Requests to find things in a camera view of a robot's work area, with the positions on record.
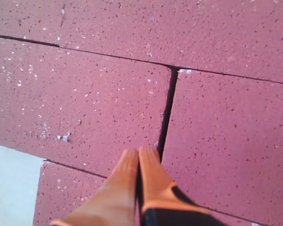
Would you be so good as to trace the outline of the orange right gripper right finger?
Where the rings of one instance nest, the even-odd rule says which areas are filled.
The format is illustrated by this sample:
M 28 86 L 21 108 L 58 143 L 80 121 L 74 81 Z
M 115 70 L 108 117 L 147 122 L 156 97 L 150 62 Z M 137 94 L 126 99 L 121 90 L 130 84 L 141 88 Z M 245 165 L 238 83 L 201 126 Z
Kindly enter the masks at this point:
M 223 222 L 191 201 L 160 163 L 158 151 L 139 149 L 142 226 L 222 226 Z

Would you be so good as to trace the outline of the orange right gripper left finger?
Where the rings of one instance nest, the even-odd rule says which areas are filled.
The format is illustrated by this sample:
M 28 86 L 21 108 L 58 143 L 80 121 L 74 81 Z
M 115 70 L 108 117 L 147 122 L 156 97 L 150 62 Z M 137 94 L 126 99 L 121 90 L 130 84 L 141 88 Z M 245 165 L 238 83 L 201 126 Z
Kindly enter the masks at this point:
M 52 226 L 134 226 L 138 151 L 124 150 L 112 174 L 99 190 Z

